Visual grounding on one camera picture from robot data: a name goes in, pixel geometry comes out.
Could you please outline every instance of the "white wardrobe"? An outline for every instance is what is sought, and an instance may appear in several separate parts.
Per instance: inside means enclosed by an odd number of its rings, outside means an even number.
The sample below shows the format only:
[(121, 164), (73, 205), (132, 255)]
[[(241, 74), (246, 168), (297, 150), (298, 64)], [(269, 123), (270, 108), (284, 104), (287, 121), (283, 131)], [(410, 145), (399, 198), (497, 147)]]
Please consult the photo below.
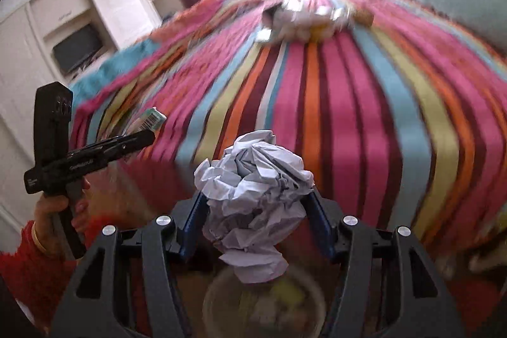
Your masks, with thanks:
[(94, 8), (118, 50), (161, 25), (150, 0), (31, 0), (0, 22), (1, 251), (15, 250), (39, 197), (26, 193), (23, 174), (34, 166), (35, 91), (64, 82), (50, 41), (73, 22), (85, 25)]

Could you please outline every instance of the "crumpled paper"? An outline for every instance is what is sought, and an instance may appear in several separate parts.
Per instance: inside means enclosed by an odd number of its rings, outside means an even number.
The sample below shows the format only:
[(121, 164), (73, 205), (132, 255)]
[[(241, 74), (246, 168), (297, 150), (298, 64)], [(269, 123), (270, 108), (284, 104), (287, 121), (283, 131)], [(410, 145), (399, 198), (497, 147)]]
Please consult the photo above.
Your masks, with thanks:
[(194, 173), (195, 186), (209, 199), (204, 236), (244, 283), (267, 282), (286, 271), (274, 246), (306, 216), (300, 199), (314, 185), (303, 160), (275, 143), (272, 131), (240, 136), (222, 159), (206, 159)]

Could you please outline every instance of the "black handheld device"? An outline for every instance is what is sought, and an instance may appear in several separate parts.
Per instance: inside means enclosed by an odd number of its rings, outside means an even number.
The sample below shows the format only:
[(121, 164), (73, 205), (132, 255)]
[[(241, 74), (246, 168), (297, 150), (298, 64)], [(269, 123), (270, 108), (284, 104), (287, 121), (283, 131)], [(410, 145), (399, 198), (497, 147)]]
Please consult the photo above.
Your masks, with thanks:
[(53, 217), (53, 226), (65, 257), (79, 259), (85, 254), (86, 248), (71, 221), (74, 206), (83, 196), (83, 177), (107, 167), (111, 161), (150, 146), (155, 134), (151, 130), (142, 130), (69, 152), (68, 126), (72, 117), (72, 100), (72, 91), (60, 82), (37, 89), (34, 111), (35, 166), (25, 172), (24, 182), (29, 194), (44, 191), (49, 196), (67, 196), (69, 207)]

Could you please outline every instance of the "red sleeve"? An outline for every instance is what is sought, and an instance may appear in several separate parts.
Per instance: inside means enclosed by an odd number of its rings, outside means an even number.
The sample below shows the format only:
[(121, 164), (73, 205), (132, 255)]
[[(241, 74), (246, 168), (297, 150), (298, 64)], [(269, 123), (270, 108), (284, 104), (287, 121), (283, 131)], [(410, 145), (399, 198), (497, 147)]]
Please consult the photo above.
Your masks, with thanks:
[(2, 275), (14, 298), (25, 304), (35, 319), (49, 325), (75, 268), (42, 254), (31, 237), (30, 221), (21, 232), (21, 244), (13, 254), (0, 253)]

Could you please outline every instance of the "person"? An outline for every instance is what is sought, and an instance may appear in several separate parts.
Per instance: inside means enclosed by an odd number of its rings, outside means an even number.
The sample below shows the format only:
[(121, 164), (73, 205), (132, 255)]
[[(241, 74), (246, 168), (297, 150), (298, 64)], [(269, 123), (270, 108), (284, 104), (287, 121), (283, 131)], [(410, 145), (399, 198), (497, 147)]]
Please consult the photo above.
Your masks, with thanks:
[[(85, 194), (90, 183), (84, 179)], [(89, 223), (86, 195), (75, 206), (72, 225), (84, 233)], [(34, 220), (21, 231), (21, 244), (14, 254), (0, 253), (0, 275), (16, 300), (26, 306), (35, 323), (50, 325), (67, 287), (76, 261), (65, 261), (62, 246), (53, 232), (51, 215), (68, 206), (65, 196), (42, 195), (35, 205)]]

